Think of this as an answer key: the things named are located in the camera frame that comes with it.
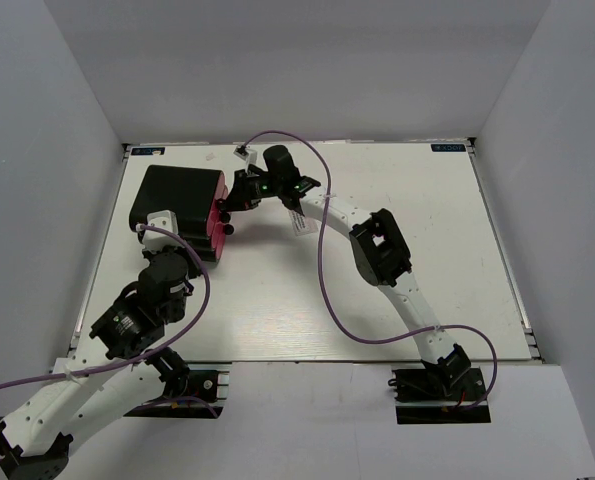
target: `white label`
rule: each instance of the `white label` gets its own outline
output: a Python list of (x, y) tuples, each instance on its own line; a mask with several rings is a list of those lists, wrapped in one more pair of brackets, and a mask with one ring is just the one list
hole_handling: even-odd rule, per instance
[(312, 218), (304, 217), (292, 210), (288, 211), (288, 215), (290, 215), (290, 222), (293, 224), (293, 231), (296, 236), (301, 237), (302, 235), (315, 233), (318, 230), (317, 222)]
[(182, 282), (179, 285), (176, 285), (174, 287), (170, 287), (170, 293), (177, 293), (180, 290), (183, 290), (185, 286), (186, 285), (184, 285), (184, 283)]

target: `black bracket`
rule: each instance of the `black bracket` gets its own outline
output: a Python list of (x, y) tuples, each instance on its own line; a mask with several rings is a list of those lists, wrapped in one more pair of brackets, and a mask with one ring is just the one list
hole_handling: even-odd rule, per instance
[(487, 403), (475, 408), (461, 406), (477, 401), (486, 386), (479, 368), (470, 368), (450, 392), (435, 389), (434, 380), (423, 368), (394, 370), (388, 385), (395, 388), (397, 424), (490, 423)]
[(111, 307), (91, 327), (108, 359), (129, 359), (164, 336), (164, 326), (186, 314), (186, 297), (192, 294), (188, 260), (176, 250), (148, 258), (150, 264), (138, 281), (127, 285)]
[(395, 217), (385, 208), (350, 231), (350, 244), (357, 270), (370, 285), (397, 285), (397, 278), (410, 272), (410, 250)]
[(439, 358), (437, 364), (421, 361), (437, 390), (445, 395), (454, 391), (455, 385), (470, 370), (470, 359), (461, 345), (455, 343), (453, 351), (446, 358)]
[(188, 390), (190, 369), (186, 362), (170, 347), (149, 357), (147, 365), (152, 365), (161, 374), (159, 380), (166, 384), (165, 398), (181, 397)]
[(22, 457), (19, 445), (11, 448), (3, 431), (6, 424), (0, 418), (0, 467), (9, 480), (52, 480), (68, 465), (68, 450), (72, 435), (57, 435), (55, 442), (43, 455)]
[[(239, 147), (237, 152), (245, 155), (242, 148)], [(268, 171), (255, 165), (249, 165), (248, 170), (237, 170), (228, 197), (219, 200), (217, 208), (222, 212), (246, 211), (259, 206), (264, 198), (277, 197), (288, 210), (302, 213), (299, 200), (321, 183), (302, 176), (283, 145), (264, 150), (264, 161)]]
[[(175, 382), (174, 380), (169, 380), (172, 382), (171, 385), (175, 385), (177, 387), (176, 392), (166, 391), (164, 390), (164, 394), (160, 398), (177, 398), (177, 397), (187, 397), (193, 396), (197, 397), (206, 403), (212, 405), (217, 415), (219, 415), (223, 409), (221, 405), (217, 405), (218, 402), (223, 402), (225, 400), (224, 397), (219, 398), (218, 394), (223, 395), (224, 391), (220, 390), (220, 377), (221, 374), (228, 374), (228, 372), (220, 371), (220, 370), (197, 370), (195, 368), (191, 368), (190, 365), (187, 365), (187, 374), (183, 377), (179, 377), (181, 381)], [(221, 386), (227, 386), (228, 381), (225, 381), (225, 384)], [(131, 410), (125, 416), (126, 417), (165, 417), (165, 418), (208, 418), (213, 419), (212, 413), (206, 408), (177, 408), (178, 406), (170, 406), (170, 405), (155, 405), (155, 406), (142, 406)]]

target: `white arm link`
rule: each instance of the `white arm link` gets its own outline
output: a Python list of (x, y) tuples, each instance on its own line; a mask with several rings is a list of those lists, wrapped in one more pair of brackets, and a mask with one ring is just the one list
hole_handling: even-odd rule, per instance
[[(108, 360), (106, 346), (99, 340), (82, 336), (75, 359), (68, 360), (68, 371), (117, 363)], [(3, 431), (9, 445), (19, 445), (24, 457), (41, 455), (52, 446), (63, 426), (117, 371), (89, 377), (71, 377), (42, 387), (24, 405), (4, 417)]]
[(72, 435), (69, 455), (73, 455), (90, 437), (139, 405), (159, 397), (164, 384), (152, 365), (142, 362), (126, 367), (104, 385), (63, 427)]
[[(321, 222), (325, 200), (325, 188), (318, 187), (310, 190), (300, 201), (304, 215)], [(364, 223), (370, 217), (370, 212), (361, 210), (338, 197), (331, 196), (326, 223), (333, 230), (349, 238), (349, 233), (353, 227)], [(439, 326), (439, 320), (435, 316), (435, 312), (419, 291), (419, 286), (412, 273), (401, 275), (397, 279), (395, 287), (380, 285), (378, 288), (395, 307), (408, 330), (412, 331), (434, 325)], [(452, 337), (442, 330), (420, 333), (413, 338), (419, 349), (421, 359), (433, 364), (436, 364), (439, 358), (446, 358), (453, 351), (453, 344), (455, 343)]]

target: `white wall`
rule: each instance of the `white wall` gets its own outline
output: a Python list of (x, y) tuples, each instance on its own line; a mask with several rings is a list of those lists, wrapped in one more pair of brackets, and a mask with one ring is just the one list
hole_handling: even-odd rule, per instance
[[(65, 353), (121, 157), (43, 2), (0, 0), (0, 382)], [(36, 388), (1, 393), (0, 415)]]
[(476, 135), (548, 0), (46, 0), (124, 142)]
[(552, 2), (478, 147), (540, 348), (595, 455), (595, 0)]

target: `wire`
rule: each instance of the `wire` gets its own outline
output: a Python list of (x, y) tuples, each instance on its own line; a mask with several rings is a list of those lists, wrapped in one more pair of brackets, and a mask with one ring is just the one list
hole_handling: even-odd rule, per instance
[[(208, 270), (206, 269), (206, 266), (204, 265), (204, 263), (201, 261), (201, 258), (199, 258), (199, 255), (197, 254), (197, 252), (195, 252), (195, 250), (193, 250), (193, 248), (188, 244), (188, 242), (186, 242), (186, 240), (184, 240), (183, 238), (181, 238), (179, 235), (177, 235), (175, 233), (169, 232), (168, 230), (163, 230), (161, 228), (153, 227), (150, 225), (141, 225), (140, 228), (143, 230), (150, 230), (152, 232), (157, 232), (157, 233), (166, 235), (166, 236), (172, 238), (173, 240), (177, 241), (182, 247), (184, 247), (186, 249), (186, 251), (188, 252), (190, 257), (193, 259), (195, 264), (197, 264), (197, 266), (199, 267), (199, 270), (201, 271), (201, 274), (204, 277), (204, 282), (206, 284), (206, 291), (204, 293), (204, 301), (202, 302), (201, 307), (199, 308), (199, 311), (193, 317), (193, 319), (188, 323), (188, 325), (186, 325), (176, 335), (174, 335), (170, 339), (166, 340), (158, 347), (153, 348), (152, 350), (149, 350), (146, 353), (138, 355), (138, 356), (131, 358), (129, 360), (125, 360), (123, 362), (112, 363), (110, 365), (104, 365), (101, 367), (91, 367), (91, 368), (85, 368), (83, 370), (75, 370), (75, 371), (71, 372), (71, 375), (74, 377), (84, 377), (87, 375), (95, 375), (97, 373), (110, 372), (112, 370), (119, 370), (119, 369), (122, 369), (128, 365), (132, 365), (132, 364), (141, 362), (143, 360), (146, 360), (147, 358), (151, 357), (152, 355), (156, 355), (157, 353), (161, 352), (162, 350), (164, 350), (165, 348), (169, 347), (174, 342), (179, 340), (186, 333), (188, 333), (188, 331), (197, 324), (199, 319), (202, 317), (202, 315), (206, 311), (206, 308), (208, 307), (208, 301), (210, 300), (210, 279), (208, 278)], [(49, 375), (40, 375), (38, 377), (22, 378), (20, 380), (13, 380), (11, 382), (0, 383), (0, 390), (4, 390), (6, 388), (11, 388), (11, 387), (17, 387), (20, 385), (26, 385), (29, 383), (46, 382), (46, 381), (51, 381), (51, 380), (52, 381), (65, 380), (66, 378), (67, 378), (66, 374), (64, 374), (64, 373), (52, 373)]]
[(459, 401), (457, 402), (457, 405), (455, 405), (453, 408), (451, 408), (452, 411), (457, 410), (460, 405), (462, 403), (464, 403), (464, 400), (466, 400), (466, 390), (464, 390), (463, 392), (461, 392), (461, 397), (459, 397)]
[(194, 403), (200, 403), (202, 404), (204, 407), (206, 407), (208, 409), (208, 411), (210, 412), (210, 414), (215, 417), (215, 418), (219, 418), (219, 415), (217, 414), (217, 412), (215, 411), (215, 409), (212, 407), (212, 405), (210, 403), (208, 403), (206, 400), (199, 398), (199, 397), (195, 397), (195, 396), (190, 396), (190, 397), (177, 397), (177, 398), (161, 398), (159, 400), (153, 400), (152, 402), (149, 402), (145, 405), (140, 405), (137, 408), (133, 408), (133, 412), (135, 411), (140, 411), (140, 410), (147, 410), (150, 407), (154, 407), (156, 405), (162, 405), (164, 403), (182, 403), (182, 402), (194, 402)]
[[(328, 207), (330, 204), (330, 194), (331, 194), (331, 188), (332, 188), (332, 178), (330, 175), (330, 168), (328, 167), (328, 164), (326, 163), (326, 160), (324, 160), (324, 157), (322, 157), (321, 153), (319, 153), (319, 151), (310, 142), (308, 142), (307, 140), (304, 140), (303, 138), (301, 138), (298, 135), (295, 135), (295, 134), (289, 133), (289, 132), (285, 132), (283, 130), (264, 130), (263, 132), (259, 132), (258, 134), (252, 136), (246, 143), (244, 143), (243, 146), (246, 147), (253, 140), (261, 137), (262, 135), (267, 135), (267, 134), (284, 135), (286, 137), (290, 137), (290, 138), (293, 138), (293, 139), (301, 142), (315, 154), (315, 156), (319, 159), (322, 166), (324, 167), (324, 170), (326, 171), (326, 182), (327, 182), (327, 184), (326, 184), (326, 200), (324, 201), (324, 211), (323, 211), (322, 219), (321, 219), (321, 229), (319, 232), (319, 240), (317, 242), (317, 276), (319, 277), (319, 288), (321, 290), (321, 294), (324, 299), (324, 303), (326, 304), (326, 308), (328, 309), (328, 313), (330, 314), (330, 317), (333, 319), (333, 322), (335, 322), (335, 325), (337, 325), (337, 328), (339, 328), (342, 331), (342, 333), (344, 335), (346, 335), (348, 338), (350, 338), (351, 340), (354, 340), (355, 342), (358, 342), (358, 343), (362, 343), (364, 345), (384, 345), (387, 343), (393, 343), (393, 342), (397, 342), (399, 340), (404, 340), (406, 338), (410, 338), (415, 335), (419, 335), (420, 333), (431, 332), (431, 331), (435, 330), (436, 329), (435, 326), (423, 327), (423, 328), (418, 328), (417, 330), (411, 330), (410, 332), (404, 333), (402, 335), (397, 335), (396, 337), (383, 338), (383, 339), (379, 339), (379, 340), (368, 340), (368, 339), (361, 338), (361, 337), (358, 337), (357, 335), (353, 334), (341, 323), (341, 321), (337, 317), (337, 314), (335, 313), (335, 310), (333, 309), (333, 306), (330, 302), (330, 298), (328, 297), (328, 292), (326, 290), (326, 284), (324, 282), (324, 260), (323, 260), (323, 257), (324, 257), (324, 233), (326, 232), (326, 222), (328, 220)], [(490, 394), (490, 392), (493, 389), (493, 386), (495, 385), (495, 381), (497, 380), (497, 352), (495, 351), (495, 347), (493, 346), (490, 339), (483, 332), (477, 330), (476, 328), (469, 327), (468, 325), (459, 325), (459, 324), (442, 325), (441, 328), (444, 330), (451, 330), (451, 329), (469, 330), (473, 333), (476, 333), (477, 335), (479, 335), (481, 338), (484, 339), (484, 341), (488, 344), (488, 347), (490, 348), (490, 351), (492, 353), (493, 374), (490, 379), (490, 384), (488, 386), (488, 389), (484, 392), (484, 394), (476, 402), (472, 403), (471, 405), (461, 407), (462, 410), (470, 410), (472, 408), (475, 408), (482, 402), (484, 402), (486, 400), (486, 398), (488, 398), (488, 395)]]

